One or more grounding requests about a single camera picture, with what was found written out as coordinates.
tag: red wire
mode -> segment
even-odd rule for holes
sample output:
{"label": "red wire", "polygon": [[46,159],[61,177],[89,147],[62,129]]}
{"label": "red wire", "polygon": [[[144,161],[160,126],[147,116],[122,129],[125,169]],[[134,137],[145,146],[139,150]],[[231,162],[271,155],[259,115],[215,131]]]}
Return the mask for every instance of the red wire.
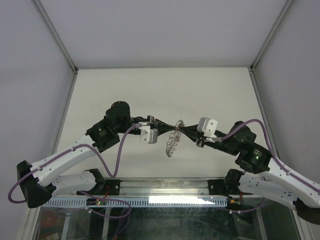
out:
{"label": "red wire", "polygon": [[110,187],[106,186],[105,188],[108,189],[108,191],[107,191],[106,194],[104,195],[104,197],[103,197],[104,199],[105,199],[106,196],[108,196],[108,194],[110,193]]}

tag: glass panel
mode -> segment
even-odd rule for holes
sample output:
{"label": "glass panel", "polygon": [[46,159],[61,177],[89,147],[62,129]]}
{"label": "glass panel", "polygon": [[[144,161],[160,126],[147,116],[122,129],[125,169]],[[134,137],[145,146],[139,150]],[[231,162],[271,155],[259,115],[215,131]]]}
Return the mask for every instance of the glass panel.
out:
{"label": "glass panel", "polygon": [[[246,209],[261,198],[244,198]],[[111,216],[126,207],[90,206]],[[216,207],[133,207],[109,219],[85,209],[42,207],[34,240],[298,240],[290,210],[267,201],[260,210],[233,213]]]}

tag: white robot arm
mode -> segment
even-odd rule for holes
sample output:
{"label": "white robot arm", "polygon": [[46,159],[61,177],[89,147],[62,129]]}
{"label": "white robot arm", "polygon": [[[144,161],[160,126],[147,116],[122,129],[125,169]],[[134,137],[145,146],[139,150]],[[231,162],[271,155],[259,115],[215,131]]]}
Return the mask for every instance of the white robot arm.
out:
{"label": "white robot arm", "polygon": [[[271,199],[297,211],[306,221],[320,224],[320,185],[277,159],[267,137],[269,149],[255,143],[256,135],[246,126],[251,122],[259,122],[266,136],[262,122],[257,119],[236,122],[228,134],[216,130],[218,122],[209,118],[201,118],[197,125],[181,126],[178,130],[198,147],[207,146],[237,156],[235,163],[246,172],[229,170],[224,180],[227,190],[236,189]],[[102,160],[99,153],[120,142],[118,133],[124,133],[125,136],[129,133],[140,135],[141,143],[153,144],[157,142],[159,135],[169,131],[177,131],[177,127],[152,116],[131,118],[129,105],[122,101],[115,102],[106,111],[103,120],[88,129],[86,134],[70,146],[32,164],[26,161],[19,163],[18,183],[11,189],[9,200],[13,203],[27,202],[29,208],[35,208],[55,195],[74,191],[91,191],[98,194],[104,187],[105,179],[97,169],[75,175],[61,174],[94,155]],[[119,160],[120,157],[117,159],[114,174],[107,170],[112,178],[117,175]],[[18,184],[25,201],[14,201],[11,198],[11,193]]]}

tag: white panel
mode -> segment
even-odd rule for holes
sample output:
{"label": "white panel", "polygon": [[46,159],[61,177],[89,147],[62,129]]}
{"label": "white panel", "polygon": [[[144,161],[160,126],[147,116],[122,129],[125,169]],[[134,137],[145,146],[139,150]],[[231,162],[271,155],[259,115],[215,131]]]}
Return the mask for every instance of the white panel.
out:
{"label": "white panel", "polygon": [[253,63],[285,0],[42,0],[77,67]]}
{"label": "white panel", "polygon": [[[217,129],[228,132],[235,122],[261,119],[255,93],[246,68],[143,68],[80,70],[63,127],[59,149],[68,146],[92,125],[103,119],[116,101],[130,105],[132,117],[153,115],[175,124],[198,124],[201,117],[218,121]],[[264,144],[258,124],[250,128]],[[209,147],[199,148],[182,136],[173,156],[168,158],[166,141],[141,144],[129,135],[124,143],[118,177],[225,177],[237,168],[235,157]],[[119,144],[102,153],[113,173]],[[99,168],[107,173],[97,157],[71,168],[65,174]]]}
{"label": "white panel", "polygon": [[[295,1],[256,78],[282,161],[320,183],[320,1]],[[319,237],[320,227],[311,224]]]}
{"label": "white panel", "polygon": [[[72,72],[31,1],[0,2],[1,239],[16,239],[26,204],[8,201],[17,164],[51,154]],[[22,200],[18,187],[15,200]]]}

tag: table surface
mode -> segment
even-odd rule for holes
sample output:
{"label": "table surface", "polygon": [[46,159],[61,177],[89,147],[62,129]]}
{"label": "table surface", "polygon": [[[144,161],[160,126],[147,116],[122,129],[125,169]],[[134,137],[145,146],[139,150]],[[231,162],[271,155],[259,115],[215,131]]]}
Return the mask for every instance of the table surface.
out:
{"label": "table surface", "polygon": [[[187,126],[197,124],[201,117],[216,119],[217,129],[225,133],[237,121],[262,119],[246,68],[80,70],[58,150],[76,141],[102,120],[106,110],[116,101],[126,101],[132,117],[152,115],[171,125],[180,119]],[[260,126],[252,123],[249,127],[257,134],[256,142],[265,146]],[[199,148],[185,135],[168,158],[165,150],[169,135],[159,136],[156,144],[141,144],[139,136],[129,135],[123,146],[117,177],[225,177],[229,169],[238,169],[235,156],[209,147]],[[101,154],[111,172],[118,146]],[[108,176],[97,157],[82,161],[64,174],[78,174],[92,168],[98,168]]]}

